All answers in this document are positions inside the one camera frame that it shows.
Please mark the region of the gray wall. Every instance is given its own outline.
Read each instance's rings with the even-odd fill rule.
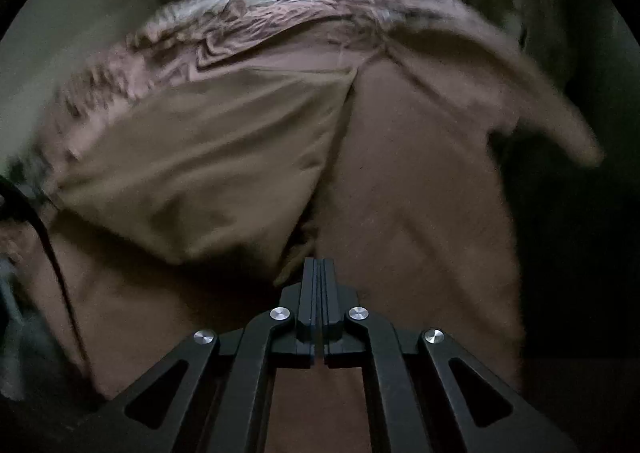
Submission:
[[[56,84],[158,6],[158,0],[28,0],[0,41],[0,170],[30,141]]]
[[[640,46],[610,0],[566,0],[576,73],[568,93],[607,165],[640,193]]]

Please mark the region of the round metal bolt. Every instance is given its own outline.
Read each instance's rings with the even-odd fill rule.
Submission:
[[[369,317],[369,311],[364,307],[353,307],[349,309],[349,317],[360,321]]]
[[[193,335],[193,340],[199,345],[208,345],[215,337],[216,333],[213,330],[203,329]]]
[[[269,315],[276,321],[284,321],[291,315],[291,312],[289,312],[289,309],[286,307],[276,307],[269,312]]]
[[[444,334],[437,328],[432,328],[431,330],[427,330],[424,333],[424,340],[429,341],[432,345],[437,345],[438,343],[442,343],[443,339],[444,339]]]

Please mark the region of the black cable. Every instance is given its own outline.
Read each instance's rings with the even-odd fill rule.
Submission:
[[[84,346],[84,341],[82,341],[78,319],[76,319],[76,313],[71,303],[68,289],[66,288],[65,278],[62,274],[62,269],[60,268],[60,263],[58,262],[56,253],[54,252],[53,246],[51,245],[51,240],[49,239],[47,228],[38,216],[37,211],[33,208],[33,206],[31,206],[29,199],[14,184],[9,182],[2,176],[0,176],[0,197],[2,197],[4,200],[4,202],[0,204],[0,220],[4,218],[13,218],[18,221],[27,222],[31,225],[31,227],[33,227],[33,229],[35,229],[36,234],[40,239],[42,248],[44,249],[45,255],[49,259],[49,263],[53,268],[54,274],[56,275],[56,280],[58,282],[58,286],[60,287],[60,292],[62,293],[62,299],[65,303],[66,315],[71,324],[71,329],[78,345],[78,351],[80,352],[82,362],[84,362],[84,375],[86,376],[92,387],[95,389],[94,372],[91,367],[91,361],[89,360],[89,354],[87,353],[86,347]]]

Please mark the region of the triangular cutout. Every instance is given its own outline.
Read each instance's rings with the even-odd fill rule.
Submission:
[[[476,426],[487,427],[511,414],[513,407],[464,361],[449,360],[449,368],[460,387]]]
[[[159,429],[188,367],[187,361],[177,361],[156,382],[127,404],[125,415],[151,429]]]

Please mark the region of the folded cloth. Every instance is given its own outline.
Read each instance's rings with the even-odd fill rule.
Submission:
[[[60,197],[168,263],[280,279],[310,251],[283,256],[354,75],[243,68],[165,89],[71,167]]]

